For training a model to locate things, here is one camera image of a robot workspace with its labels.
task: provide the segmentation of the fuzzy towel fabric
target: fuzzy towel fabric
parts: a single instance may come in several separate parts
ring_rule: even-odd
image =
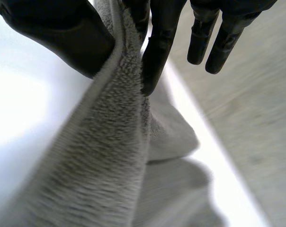
[[[161,226],[151,221],[144,200],[154,199],[148,188],[180,166],[166,160],[197,146],[192,128],[161,85],[151,100],[141,95],[140,44],[129,10],[119,0],[99,1],[97,9],[115,48],[32,177],[1,211],[0,227]],[[157,172],[154,164],[163,162],[166,171],[143,183],[148,162]],[[193,184],[186,185],[189,192]],[[154,211],[168,201],[163,197]]]

